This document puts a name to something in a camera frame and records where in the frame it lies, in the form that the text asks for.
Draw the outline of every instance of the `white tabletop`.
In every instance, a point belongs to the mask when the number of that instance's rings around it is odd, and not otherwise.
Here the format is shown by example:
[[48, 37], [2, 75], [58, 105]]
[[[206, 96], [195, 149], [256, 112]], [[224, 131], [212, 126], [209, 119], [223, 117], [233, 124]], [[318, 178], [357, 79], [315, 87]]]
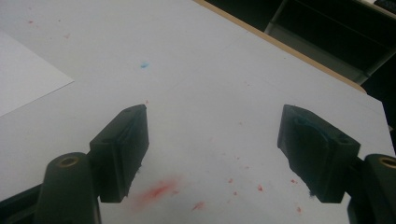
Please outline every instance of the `white tabletop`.
[[0, 0], [0, 29], [75, 80], [0, 117], [0, 200], [138, 104], [150, 146], [130, 196], [100, 204], [104, 223], [347, 223], [349, 198], [310, 198], [276, 147], [284, 104], [361, 158], [394, 155], [380, 102], [192, 1]]

